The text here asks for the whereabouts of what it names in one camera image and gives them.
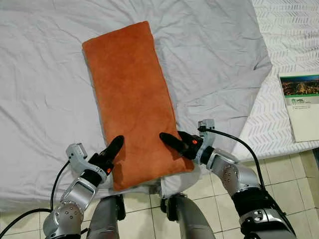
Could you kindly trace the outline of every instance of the orange cushion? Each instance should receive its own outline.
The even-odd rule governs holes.
[[[178,137],[175,117],[148,22],[83,43],[106,141],[123,135],[114,160],[114,189],[123,190],[164,175],[189,172],[190,160],[166,147],[160,132]]]

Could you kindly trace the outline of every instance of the white bedsheet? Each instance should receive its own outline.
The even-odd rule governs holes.
[[[319,71],[319,0],[253,0],[253,6],[273,68],[240,138],[259,158],[317,148],[319,141],[295,143],[277,75]],[[251,158],[240,144],[233,153],[239,159]]]
[[[198,120],[214,118],[239,135],[271,68],[249,0],[0,0],[0,211],[47,202],[69,144],[104,149],[81,44],[144,20],[179,129],[197,133]],[[196,172],[164,177],[162,193],[192,185]],[[57,198],[73,178],[66,170]],[[102,188],[98,197],[113,193],[111,181]]]

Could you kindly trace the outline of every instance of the book cover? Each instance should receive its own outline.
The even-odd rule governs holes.
[[[319,73],[279,74],[296,142],[319,140]]]

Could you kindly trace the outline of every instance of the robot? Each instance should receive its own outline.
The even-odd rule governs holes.
[[[244,239],[296,239],[286,215],[260,183],[255,172],[240,164],[232,154],[213,148],[214,122],[200,121],[199,135],[179,131],[182,139],[168,133],[159,137],[166,145],[177,150],[194,163],[204,164],[216,174],[231,196],[240,217]],[[112,161],[121,150],[123,136],[117,136],[100,154],[95,153],[87,162],[82,144],[72,144],[67,156],[73,170],[79,173],[61,197],[60,204],[43,224],[46,239],[79,239],[84,211],[92,201],[97,187],[113,169]],[[182,239],[215,239],[214,233],[198,206],[185,194],[162,199],[161,210],[170,221],[177,221]],[[122,195],[101,199],[88,229],[88,239],[119,239],[118,220],[125,218]]]

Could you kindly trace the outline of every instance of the gray bedsheet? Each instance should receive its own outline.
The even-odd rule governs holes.
[[[105,147],[81,43],[144,20],[178,128],[197,133],[213,118],[239,135],[271,69],[249,0],[1,0],[0,211],[47,201],[69,144]],[[63,174],[57,195],[73,178]]]

